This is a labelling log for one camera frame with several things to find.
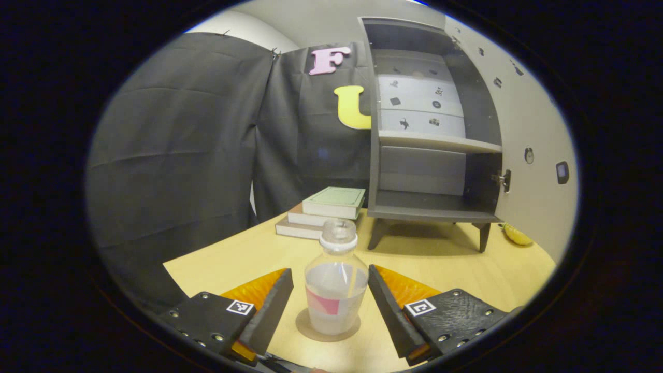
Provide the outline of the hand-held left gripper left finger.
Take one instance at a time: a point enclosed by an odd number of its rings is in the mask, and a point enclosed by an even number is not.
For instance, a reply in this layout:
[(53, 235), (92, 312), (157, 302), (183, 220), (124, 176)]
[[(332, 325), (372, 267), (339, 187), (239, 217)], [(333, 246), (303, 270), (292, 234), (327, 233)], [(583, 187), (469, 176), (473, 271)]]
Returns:
[(201, 291), (158, 318), (214, 354), (256, 366), (267, 352), (293, 290), (282, 268), (220, 295)]

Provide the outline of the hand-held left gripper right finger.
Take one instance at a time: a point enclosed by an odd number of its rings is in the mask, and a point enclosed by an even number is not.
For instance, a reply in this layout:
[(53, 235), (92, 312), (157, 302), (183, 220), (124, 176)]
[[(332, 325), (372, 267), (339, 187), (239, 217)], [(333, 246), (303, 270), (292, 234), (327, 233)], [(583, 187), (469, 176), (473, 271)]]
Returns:
[(460, 288), (439, 291), (369, 265), (368, 286), (399, 358), (409, 366), (457, 355), (511, 314)]

